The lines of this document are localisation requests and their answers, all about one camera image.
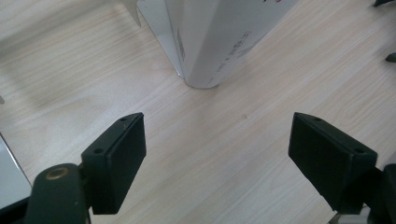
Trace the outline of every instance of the light wood grain surface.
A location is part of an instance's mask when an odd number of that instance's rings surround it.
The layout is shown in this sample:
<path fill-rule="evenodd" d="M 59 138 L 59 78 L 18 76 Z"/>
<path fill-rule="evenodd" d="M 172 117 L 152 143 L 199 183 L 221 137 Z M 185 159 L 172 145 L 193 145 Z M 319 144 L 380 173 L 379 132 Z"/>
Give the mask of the light wood grain surface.
<path fill-rule="evenodd" d="M 287 155 L 293 112 L 396 148 L 396 5 L 300 0 L 224 83 L 195 90 L 142 20 L 105 0 L 0 1 L 0 131 L 30 181 L 143 112 L 148 155 L 93 223 L 327 223 Z"/>

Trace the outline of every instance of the white box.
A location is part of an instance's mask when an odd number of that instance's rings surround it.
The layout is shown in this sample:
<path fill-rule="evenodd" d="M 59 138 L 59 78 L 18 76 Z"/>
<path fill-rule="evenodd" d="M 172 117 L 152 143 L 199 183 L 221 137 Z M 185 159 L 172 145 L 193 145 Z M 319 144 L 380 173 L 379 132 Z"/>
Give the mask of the white box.
<path fill-rule="evenodd" d="M 165 0 L 186 83 L 220 84 L 297 0 Z"/>

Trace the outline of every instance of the black clamp jaw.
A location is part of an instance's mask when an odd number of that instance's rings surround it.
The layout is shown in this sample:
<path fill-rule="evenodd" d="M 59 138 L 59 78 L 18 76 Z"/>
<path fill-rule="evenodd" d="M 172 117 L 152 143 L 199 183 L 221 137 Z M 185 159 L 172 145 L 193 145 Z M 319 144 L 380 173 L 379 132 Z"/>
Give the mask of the black clamp jaw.
<path fill-rule="evenodd" d="M 35 179 L 23 223 L 91 223 L 117 214 L 146 156 L 143 114 L 117 120 L 82 154 L 82 163 L 60 164 Z"/>
<path fill-rule="evenodd" d="M 388 55 L 388 57 L 385 60 L 387 60 L 387 62 L 390 63 L 396 63 L 396 52 Z"/>
<path fill-rule="evenodd" d="M 333 210 L 396 224 L 396 164 L 375 168 L 377 154 L 330 123 L 295 113 L 289 156 Z"/>
<path fill-rule="evenodd" d="M 379 7 L 389 2 L 393 2 L 394 0 L 376 0 L 374 3 L 374 7 Z"/>

